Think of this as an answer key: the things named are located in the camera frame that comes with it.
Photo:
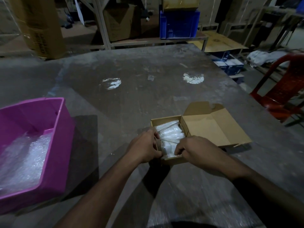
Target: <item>blue plastic crate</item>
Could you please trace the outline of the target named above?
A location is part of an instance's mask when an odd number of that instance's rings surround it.
[[[297,7],[298,14],[304,14],[304,0],[302,0]]]
[[[161,39],[194,38],[199,24],[199,11],[160,11]]]

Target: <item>table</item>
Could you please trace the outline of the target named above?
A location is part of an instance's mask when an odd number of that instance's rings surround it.
[[[18,217],[1,216],[0,224],[52,227],[121,157],[150,119],[182,114],[192,101],[222,103],[254,141],[227,151],[304,202],[303,143],[195,45],[97,51],[48,62],[3,59],[0,69],[0,107],[41,96],[65,97],[76,122],[62,202],[54,204],[55,199],[30,213],[21,211]],[[203,74],[204,81],[189,84],[183,80],[185,73]],[[119,78],[121,84],[107,90],[103,80],[109,78],[117,85],[114,78]],[[262,225],[228,180],[185,163],[169,173],[140,165],[107,227],[171,227],[176,221],[225,228]]]

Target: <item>purple tub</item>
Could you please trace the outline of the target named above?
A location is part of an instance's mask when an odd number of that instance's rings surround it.
[[[0,109],[0,153],[25,133],[53,132],[39,183],[0,197],[0,214],[59,196],[65,190],[74,122],[64,98],[37,98]]]

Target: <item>sticker on table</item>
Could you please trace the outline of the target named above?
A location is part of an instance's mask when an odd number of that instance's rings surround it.
[[[199,84],[204,81],[204,75],[201,74],[199,76],[196,76],[196,75],[189,75],[188,73],[184,73],[183,79],[184,79],[184,81],[186,81],[190,84]]]
[[[119,78],[107,78],[102,80],[102,82],[105,84],[105,88],[107,90],[115,89],[121,84],[121,80]]]

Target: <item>red chair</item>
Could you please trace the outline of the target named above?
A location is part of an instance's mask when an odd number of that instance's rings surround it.
[[[257,94],[258,90],[275,71],[275,69],[283,62],[290,61],[286,73],[282,79],[265,95]],[[284,122],[293,114],[302,114],[301,107],[304,102],[298,106],[288,103],[288,101],[304,88],[304,53],[287,54],[279,58],[264,75],[262,80],[257,84],[256,88],[250,95],[265,107],[276,119]]]

